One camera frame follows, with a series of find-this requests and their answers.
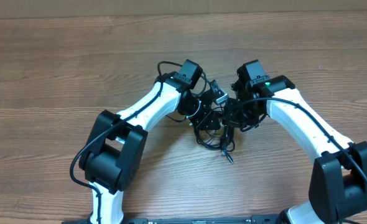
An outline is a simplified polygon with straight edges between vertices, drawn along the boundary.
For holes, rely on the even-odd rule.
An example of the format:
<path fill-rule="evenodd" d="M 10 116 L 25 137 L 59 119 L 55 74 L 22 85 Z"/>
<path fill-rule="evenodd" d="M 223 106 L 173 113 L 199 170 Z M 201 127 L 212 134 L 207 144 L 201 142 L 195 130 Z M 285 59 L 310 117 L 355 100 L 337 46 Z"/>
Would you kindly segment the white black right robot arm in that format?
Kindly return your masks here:
<path fill-rule="evenodd" d="M 279 123 L 312 162 L 308 200 L 283 210 L 276 223 L 343 223 L 367 210 L 367 142 L 353 142 L 324 121 L 285 76 L 270 78 L 258 60 L 237 71 L 224 122 L 242 132 L 266 117 Z"/>

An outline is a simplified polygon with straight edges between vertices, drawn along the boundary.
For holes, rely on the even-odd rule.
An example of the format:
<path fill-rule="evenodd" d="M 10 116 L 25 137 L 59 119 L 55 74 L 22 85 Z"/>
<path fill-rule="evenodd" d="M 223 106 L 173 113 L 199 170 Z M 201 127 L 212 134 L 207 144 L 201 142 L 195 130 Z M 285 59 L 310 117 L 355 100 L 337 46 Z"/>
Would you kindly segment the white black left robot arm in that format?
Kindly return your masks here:
<path fill-rule="evenodd" d="M 192 93 L 200 78 L 205 80 L 202 91 Z M 227 98 L 199 64 L 186 60 L 179 71 L 159 73 L 152 90 L 131 107 L 102 111 L 69 170 L 71 179 L 93 194 L 93 211 L 84 223 L 125 222 L 124 191 L 135 178 L 149 131 L 162 118 L 178 111 L 196 132 L 218 130 L 220 105 Z"/>

